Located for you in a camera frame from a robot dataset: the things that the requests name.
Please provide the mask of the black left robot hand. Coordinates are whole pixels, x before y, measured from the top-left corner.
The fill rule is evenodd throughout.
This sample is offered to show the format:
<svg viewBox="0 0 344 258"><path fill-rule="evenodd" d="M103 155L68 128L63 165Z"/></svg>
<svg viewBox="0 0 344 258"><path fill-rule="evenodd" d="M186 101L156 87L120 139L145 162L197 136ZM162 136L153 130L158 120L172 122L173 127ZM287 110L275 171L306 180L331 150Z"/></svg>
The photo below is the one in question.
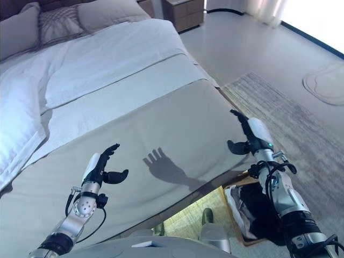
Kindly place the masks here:
<svg viewBox="0 0 344 258"><path fill-rule="evenodd" d="M103 182L107 184L119 184L127 178L128 169L125 169L121 173L115 171L105 171L107 161L110 159L110 156L114 154L115 150L119 148L119 146L120 144L112 145L102 154L95 153L91 157L83 175L82 185L88 182L96 182L101 187Z"/></svg>

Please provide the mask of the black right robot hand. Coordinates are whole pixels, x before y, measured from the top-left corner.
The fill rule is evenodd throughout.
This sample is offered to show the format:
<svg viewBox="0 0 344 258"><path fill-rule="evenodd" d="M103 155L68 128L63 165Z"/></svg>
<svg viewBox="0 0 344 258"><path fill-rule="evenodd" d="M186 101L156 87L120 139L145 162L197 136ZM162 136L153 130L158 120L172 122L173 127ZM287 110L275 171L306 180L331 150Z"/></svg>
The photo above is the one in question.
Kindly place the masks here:
<svg viewBox="0 0 344 258"><path fill-rule="evenodd" d="M251 152L253 155L258 151L269 150L274 152L274 145L269 130L266 125L258 118L248 118L244 114L231 109L230 113L234 114L242 127L247 140L245 142L234 143L227 141L228 149L236 155L245 155Z"/></svg>

